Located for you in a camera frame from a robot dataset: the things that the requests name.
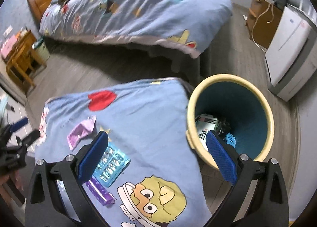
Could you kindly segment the trash inside bin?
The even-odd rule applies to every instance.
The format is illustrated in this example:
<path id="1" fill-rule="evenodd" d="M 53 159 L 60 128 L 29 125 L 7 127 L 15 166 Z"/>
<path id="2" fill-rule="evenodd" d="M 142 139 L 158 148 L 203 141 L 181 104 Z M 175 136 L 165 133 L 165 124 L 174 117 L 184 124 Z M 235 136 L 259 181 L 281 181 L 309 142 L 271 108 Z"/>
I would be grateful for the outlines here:
<path id="1" fill-rule="evenodd" d="M 209 114 L 201 114 L 195 119 L 198 138 L 207 151 L 206 135 L 213 130 L 226 144 L 236 147 L 236 138 L 231 133 L 230 124 L 226 119 L 218 120 Z"/>

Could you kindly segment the yellow-rimmed teal trash bin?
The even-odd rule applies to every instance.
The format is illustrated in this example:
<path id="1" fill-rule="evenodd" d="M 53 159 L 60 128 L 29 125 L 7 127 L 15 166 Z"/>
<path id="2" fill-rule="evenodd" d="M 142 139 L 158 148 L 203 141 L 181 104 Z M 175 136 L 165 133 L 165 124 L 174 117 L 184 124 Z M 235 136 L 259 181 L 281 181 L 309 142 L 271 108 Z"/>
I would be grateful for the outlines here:
<path id="1" fill-rule="evenodd" d="M 270 105 L 261 91 L 244 78 L 216 74 L 193 90 L 187 107 L 187 141 L 210 167 L 217 165 L 198 137 L 196 118 L 212 115 L 226 120 L 236 138 L 236 151 L 258 162 L 265 160 L 273 144 L 275 125 Z"/>

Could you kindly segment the teal pill blister pack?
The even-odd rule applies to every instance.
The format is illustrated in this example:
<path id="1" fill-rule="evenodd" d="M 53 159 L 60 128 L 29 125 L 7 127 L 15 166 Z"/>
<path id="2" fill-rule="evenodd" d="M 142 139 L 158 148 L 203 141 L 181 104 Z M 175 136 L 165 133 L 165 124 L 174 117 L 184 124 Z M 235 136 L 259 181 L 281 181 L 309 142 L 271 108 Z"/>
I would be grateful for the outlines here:
<path id="1" fill-rule="evenodd" d="M 108 143 L 104 154 L 94 171 L 96 178 L 104 187 L 109 188 L 129 164 L 130 158 L 112 142 Z"/>

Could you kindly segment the purple plastic strip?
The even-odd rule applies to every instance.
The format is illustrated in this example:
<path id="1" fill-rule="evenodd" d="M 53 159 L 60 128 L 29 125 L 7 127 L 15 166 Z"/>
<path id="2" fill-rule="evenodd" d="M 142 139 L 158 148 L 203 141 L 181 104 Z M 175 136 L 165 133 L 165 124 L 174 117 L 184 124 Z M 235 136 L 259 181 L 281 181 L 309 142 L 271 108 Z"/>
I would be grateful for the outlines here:
<path id="1" fill-rule="evenodd" d="M 85 185 L 102 206 L 115 204 L 115 197 L 95 177 L 92 176 L 89 181 L 85 182 Z"/>

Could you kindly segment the pink purple wrapper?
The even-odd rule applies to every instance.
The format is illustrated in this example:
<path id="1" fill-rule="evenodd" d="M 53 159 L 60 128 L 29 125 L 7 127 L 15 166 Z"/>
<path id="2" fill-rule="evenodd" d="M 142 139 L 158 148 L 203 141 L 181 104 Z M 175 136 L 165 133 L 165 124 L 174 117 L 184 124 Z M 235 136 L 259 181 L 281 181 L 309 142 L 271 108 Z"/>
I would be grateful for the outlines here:
<path id="1" fill-rule="evenodd" d="M 74 151 L 82 139 L 93 133 L 96 119 L 96 116 L 91 116 L 73 127 L 67 135 L 67 143 L 71 151 Z"/>

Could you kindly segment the wooden bedside stool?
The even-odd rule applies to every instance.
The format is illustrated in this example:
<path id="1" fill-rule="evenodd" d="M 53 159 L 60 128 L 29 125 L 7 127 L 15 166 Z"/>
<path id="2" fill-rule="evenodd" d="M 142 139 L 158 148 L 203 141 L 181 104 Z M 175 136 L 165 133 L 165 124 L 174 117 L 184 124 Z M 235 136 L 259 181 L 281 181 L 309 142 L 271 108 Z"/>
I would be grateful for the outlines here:
<path id="1" fill-rule="evenodd" d="M 9 52 L 9 59 L 6 62 L 7 75 L 25 93 L 27 93 L 29 87 L 36 87 L 33 81 L 36 71 L 41 66 L 47 67 L 46 62 L 32 48 L 35 42 L 34 34 L 32 34 L 31 30 L 27 30 L 13 45 Z"/>

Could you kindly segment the white green container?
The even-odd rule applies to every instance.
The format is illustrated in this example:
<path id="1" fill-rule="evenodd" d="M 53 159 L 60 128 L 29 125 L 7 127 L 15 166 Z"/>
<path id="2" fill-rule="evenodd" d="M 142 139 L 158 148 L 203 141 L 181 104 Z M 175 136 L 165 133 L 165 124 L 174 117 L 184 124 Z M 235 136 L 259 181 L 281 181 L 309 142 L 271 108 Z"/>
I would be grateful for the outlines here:
<path id="1" fill-rule="evenodd" d="M 44 61 L 47 61 L 51 55 L 43 37 L 40 37 L 32 44 L 32 49 L 35 50 Z"/>

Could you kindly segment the white air purifier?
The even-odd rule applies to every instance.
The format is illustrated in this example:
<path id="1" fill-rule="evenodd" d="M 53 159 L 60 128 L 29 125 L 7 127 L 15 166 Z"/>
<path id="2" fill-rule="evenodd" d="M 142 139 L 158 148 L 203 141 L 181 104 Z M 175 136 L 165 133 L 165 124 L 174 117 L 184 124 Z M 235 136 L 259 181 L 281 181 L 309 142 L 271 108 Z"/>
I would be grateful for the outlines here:
<path id="1" fill-rule="evenodd" d="M 316 24 L 287 5 L 265 54 L 268 89 L 288 101 L 316 71 Z"/>

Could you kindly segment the wooden TV cabinet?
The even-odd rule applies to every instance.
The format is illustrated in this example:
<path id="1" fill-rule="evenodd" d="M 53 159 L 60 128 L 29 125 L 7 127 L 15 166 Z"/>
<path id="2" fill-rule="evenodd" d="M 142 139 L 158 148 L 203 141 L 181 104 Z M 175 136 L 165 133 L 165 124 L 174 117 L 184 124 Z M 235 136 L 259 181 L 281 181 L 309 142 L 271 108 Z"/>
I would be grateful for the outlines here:
<path id="1" fill-rule="evenodd" d="M 246 27 L 249 39 L 268 49 L 276 33 L 283 11 L 266 0 L 251 0 Z"/>

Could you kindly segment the blue cartoon bed duvet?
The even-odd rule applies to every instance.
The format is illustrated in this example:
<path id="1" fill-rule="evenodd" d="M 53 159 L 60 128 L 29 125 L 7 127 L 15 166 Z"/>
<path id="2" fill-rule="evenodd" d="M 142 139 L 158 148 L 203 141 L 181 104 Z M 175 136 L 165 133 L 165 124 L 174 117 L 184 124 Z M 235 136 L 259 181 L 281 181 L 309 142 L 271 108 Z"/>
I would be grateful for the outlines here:
<path id="1" fill-rule="evenodd" d="M 158 45 L 197 58 L 231 14 L 231 0 L 51 0 L 39 31 L 63 42 Z"/>

